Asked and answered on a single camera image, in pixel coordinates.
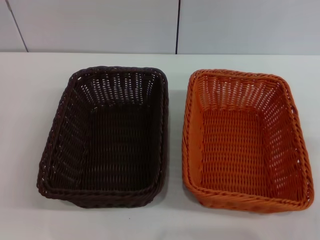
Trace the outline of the orange woven basket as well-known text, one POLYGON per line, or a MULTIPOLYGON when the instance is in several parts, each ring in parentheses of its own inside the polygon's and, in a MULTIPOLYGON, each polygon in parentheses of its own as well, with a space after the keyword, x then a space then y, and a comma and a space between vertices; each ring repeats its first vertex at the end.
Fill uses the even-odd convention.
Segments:
POLYGON ((185 102, 182 177, 208 208, 309 208, 312 170, 288 83, 266 73, 195 71, 185 102))

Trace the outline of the dark brown woven basket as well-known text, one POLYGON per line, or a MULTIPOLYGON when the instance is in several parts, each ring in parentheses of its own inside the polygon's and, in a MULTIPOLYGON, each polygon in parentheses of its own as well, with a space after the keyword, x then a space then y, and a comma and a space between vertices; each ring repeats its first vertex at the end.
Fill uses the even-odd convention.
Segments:
POLYGON ((151 203, 166 179, 168 120, 168 80, 160 69, 75 72, 39 162, 39 193, 87 209, 151 203))

